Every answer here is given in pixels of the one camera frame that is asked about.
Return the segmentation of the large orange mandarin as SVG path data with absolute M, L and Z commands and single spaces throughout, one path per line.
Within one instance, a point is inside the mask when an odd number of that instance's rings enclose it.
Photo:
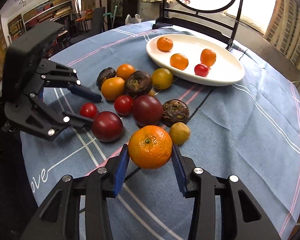
M 185 55 L 176 53 L 170 57 L 170 65 L 179 70 L 185 70 L 189 65 L 189 60 Z

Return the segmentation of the small orange fruit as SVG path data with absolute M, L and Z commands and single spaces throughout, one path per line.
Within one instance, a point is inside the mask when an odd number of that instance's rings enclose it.
M 211 67 L 215 64 L 216 54 L 211 49 L 204 49 L 200 55 L 200 62 L 207 67 Z

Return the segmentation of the small red cherry tomato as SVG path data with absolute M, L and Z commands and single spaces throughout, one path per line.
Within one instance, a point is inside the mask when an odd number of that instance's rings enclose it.
M 81 107 L 79 114 L 86 118 L 95 119 L 98 115 L 98 109 L 94 103 L 85 103 Z

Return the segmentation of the dark brown passion fruit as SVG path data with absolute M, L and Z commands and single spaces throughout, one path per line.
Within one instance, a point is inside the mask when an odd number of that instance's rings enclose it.
M 113 69 L 111 67 L 103 69 L 99 73 L 99 75 L 97 77 L 97 80 L 96 80 L 96 85 L 97 85 L 98 89 L 101 90 L 103 83 L 107 79 L 110 79 L 110 78 L 113 78 L 113 77 L 116 77 L 116 70 L 115 69 Z

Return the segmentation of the dark red plum tomato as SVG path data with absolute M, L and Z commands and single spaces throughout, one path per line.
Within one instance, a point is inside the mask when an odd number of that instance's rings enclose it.
M 112 142 L 121 137 L 123 123 L 117 114 L 103 111 L 93 121 L 91 130 L 99 141 Z

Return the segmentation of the small orange tomato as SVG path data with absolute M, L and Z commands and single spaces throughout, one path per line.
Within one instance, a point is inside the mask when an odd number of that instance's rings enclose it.
M 132 66 L 131 64 L 122 64 L 120 65 L 117 70 L 116 70 L 116 75 L 117 77 L 120 77 L 124 80 L 128 79 L 130 77 L 131 74 L 133 74 L 135 72 L 135 68 L 134 66 Z

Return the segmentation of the brown wrinkled passion fruit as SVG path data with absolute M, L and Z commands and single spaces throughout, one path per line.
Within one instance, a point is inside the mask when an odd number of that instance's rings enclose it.
M 124 83 L 125 92 L 132 98 L 148 94 L 152 87 L 152 77 L 141 70 L 132 73 Z

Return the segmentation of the white plastic bag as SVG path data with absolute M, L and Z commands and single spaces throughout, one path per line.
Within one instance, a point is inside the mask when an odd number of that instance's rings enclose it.
M 125 25 L 138 24 L 141 22 L 142 22 L 142 18 L 140 17 L 139 14 L 135 14 L 134 17 L 128 14 L 125 19 Z

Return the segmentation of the blue striped tablecloth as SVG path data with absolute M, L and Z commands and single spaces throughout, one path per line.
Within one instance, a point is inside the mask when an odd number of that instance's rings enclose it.
M 213 88 L 176 79 L 157 98 L 189 107 L 191 134 L 181 153 L 214 176 L 237 175 L 287 239 L 300 214 L 300 95 L 249 49 L 236 43 L 231 53 L 245 68 L 239 83 Z M 72 128 L 54 141 L 21 133 L 37 203 L 62 176 L 85 176 L 117 155 L 138 128 L 132 116 L 122 122 L 123 136 L 112 143 Z M 139 170 L 130 163 L 127 177 L 119 196 L 108 200 L 114 239 L 187 239 L 193 200 L 180 193 L 172 164 Z

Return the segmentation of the brown passion fruit right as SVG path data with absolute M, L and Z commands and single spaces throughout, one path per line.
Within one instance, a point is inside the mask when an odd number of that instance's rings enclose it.
M 189 119 L 189 108 L 186 103 L 178 99 L 171 99 L 162 105 L 163 116 L 161 122 L 167 127 L 182 122 L 186 124 Z

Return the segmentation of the small yellow fruit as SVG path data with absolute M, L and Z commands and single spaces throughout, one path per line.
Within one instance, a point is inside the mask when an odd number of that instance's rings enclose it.
M 182 145 L 190 137 L 190 129 L 183 122 L 177 122 L 170 127 L 169 135 L 175 145 Z

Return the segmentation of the white ceramic plate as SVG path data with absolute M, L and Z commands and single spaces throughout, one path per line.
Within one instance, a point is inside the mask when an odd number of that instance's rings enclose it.
M 170 70 L 181 79 L 207 86 L 228 86 L 241 81 L 245 76 L 244 67 L 238 59 L 217 44 L 191 35 L 164 34 L 163 37 L 172 40 L 173 48 L 163 52 L 157 48 L 157 40 L 161 37 L 154 37 L 147 42 L 147 54 L 159 67 Z M 204 49 L 211 49 L 216 53 L 216 62 L 206 77 L 196 75 L 194 71 L 195 66 L 200 63 L 200 55 Z M 185 70 L 170 65 L 170 58 L 176 53 L 187 57 L 189 65 Z

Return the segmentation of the round bird painting screen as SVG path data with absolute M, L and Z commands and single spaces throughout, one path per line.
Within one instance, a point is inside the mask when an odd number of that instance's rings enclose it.
M 219 40 L 222 43 L 226 44 L 226 50 L 231 50 L 241 17 L 243 0 L 238 0 L 239 6 L 233 25 L 229 25 L 223 23 L 222 21 L 207 17 L 207 14 L 225 12 L 236 1 L 237 0 L 162 0 L 162 3 L 160 5 L 159 17 L 152 25 L 152 29 L 155 30 L 176 25 L 199 32 L 201 34 L 214 38 L 215 40 Z M 224 29 L 228 29 L 229 31 L 231 31 L 231 35 L 227 36 L 220 30 L 209 27 L 202 23 L 182 19 L 177 16 L 170 17 L 170 13 L 185 15 L 191 18 L 203 20 L 205 22 L 210 22 Z

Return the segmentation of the right checked curtain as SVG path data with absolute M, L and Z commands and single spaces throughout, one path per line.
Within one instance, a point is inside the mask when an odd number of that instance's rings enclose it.
M 276 0 L 263 36 L 300 71 L 300 7 L 296 0 Z

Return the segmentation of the window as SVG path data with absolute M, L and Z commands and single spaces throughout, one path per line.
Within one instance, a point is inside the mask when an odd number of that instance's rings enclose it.
M 265 34 L 276 0 L 243 0 L 240 20 Z

